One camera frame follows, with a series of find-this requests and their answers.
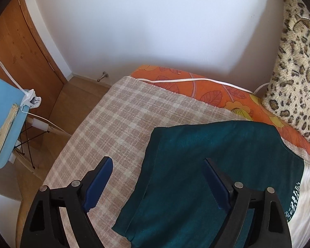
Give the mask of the teal and white printed shirt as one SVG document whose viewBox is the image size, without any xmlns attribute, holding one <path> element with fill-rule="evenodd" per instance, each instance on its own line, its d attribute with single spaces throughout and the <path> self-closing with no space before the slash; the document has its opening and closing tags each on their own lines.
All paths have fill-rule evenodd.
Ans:
<svg viewBox="0 0 310 248">
<path fill-rule="evenodd" d="M 287 220 L 297 208 L 302 158 L 265 123 L 228 121 L 153 130 L 141 174 L 113 230 L 132 247 L 208 247 L 224 219 L 203 175 L 211 159 L 250 189 L 275 189 Z"/>
</svg>

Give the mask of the beige comb on chair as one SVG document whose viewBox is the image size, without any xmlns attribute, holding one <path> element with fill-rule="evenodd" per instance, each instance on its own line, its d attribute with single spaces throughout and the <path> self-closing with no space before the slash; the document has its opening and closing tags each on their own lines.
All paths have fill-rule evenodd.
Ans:
<svg viewBox="0 0 310 248">
<path fill-rule="evenodd" d="M 10 108 L 7 118 L 5 119 L 3 125 L 0 127 L 0 153 L 9 134 L 10 128 L 18 114 L 18 111 L 19 106 L 17 104 L 13 104 Z"/>
</svg>

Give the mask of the leopard print cushion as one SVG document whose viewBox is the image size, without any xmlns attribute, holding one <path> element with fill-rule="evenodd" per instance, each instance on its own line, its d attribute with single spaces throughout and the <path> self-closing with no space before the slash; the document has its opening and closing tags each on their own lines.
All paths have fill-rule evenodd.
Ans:
<svg viewBox="0 0 310 248">
<path fill-rule="evenodd" d="M 283 28 L 263 106 L 310 143 L 310 11 L 283 0 Z"/>
</svg>

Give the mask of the metal door stopper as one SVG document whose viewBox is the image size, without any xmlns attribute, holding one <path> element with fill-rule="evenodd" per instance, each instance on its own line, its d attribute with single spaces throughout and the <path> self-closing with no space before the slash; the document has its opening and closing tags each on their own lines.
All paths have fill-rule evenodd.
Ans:
<svg viewBox="0 0 310 248">
<path fill-rule="evenodd" d="M 97 82 L 100 82 L 101 80 L 103 80 L 104 78 L 108 78 L 108 73 L 107 72 L 103 72 L 102 75 L 100 76 L 100 78 L 97 79 Z"/>
</svg>

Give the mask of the orange floral bed sheet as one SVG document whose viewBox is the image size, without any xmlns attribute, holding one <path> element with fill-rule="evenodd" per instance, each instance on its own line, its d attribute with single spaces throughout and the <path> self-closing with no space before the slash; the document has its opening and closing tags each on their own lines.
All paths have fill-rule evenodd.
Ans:
<svg viewBox="0 0 310 248">
<path fill-rule="evenodd" d="M 131 76 L 156 81 L 158 87 L 224 108 L 247 120 L 273 125 L 284 143 L 310 163 L 310 143 L 294 128 L 267 111 L 261 99 L 251 93 L 228 84 L 205 81 L 203 76 L 197 74 L 159 66 L 142 65 Z"/>
</svg>

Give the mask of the beige plaid bed blanket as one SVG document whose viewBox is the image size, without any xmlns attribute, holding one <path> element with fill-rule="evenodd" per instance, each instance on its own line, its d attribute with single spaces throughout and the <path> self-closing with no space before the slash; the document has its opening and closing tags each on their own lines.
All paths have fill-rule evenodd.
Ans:
<svg viewBox="0 0 310 248">
<path fill-rule="evenodd" d="M 73 133 L 55 160 L 45 185 L 65 187 L 111 157 L 113 172 L 90 221 L 105 247 L 129 247 L 112 226 L 134 191 L 154 128 L 208 124 L 241 117 L 133 77 L 116 82 Z"/>
</svg>

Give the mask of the light blue chair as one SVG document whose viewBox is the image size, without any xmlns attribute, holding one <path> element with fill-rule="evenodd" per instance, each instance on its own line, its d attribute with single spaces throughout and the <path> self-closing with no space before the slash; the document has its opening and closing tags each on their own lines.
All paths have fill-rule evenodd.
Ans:
<svg viewBox="0 0 310 248">
<path fill-rule="evenodd" d="M 12 105 L 20 105 L 23 97 L 24 93 L 21 90 L 0 79 L 0 128 L 8 117 Z M 3 168 L 9 160 L 26 120 L 28 111 L 29 107 L 27 106 L 19 110 L 12 123 L 9 134 L 0 152 L 0 168 Z"/>
</svg>

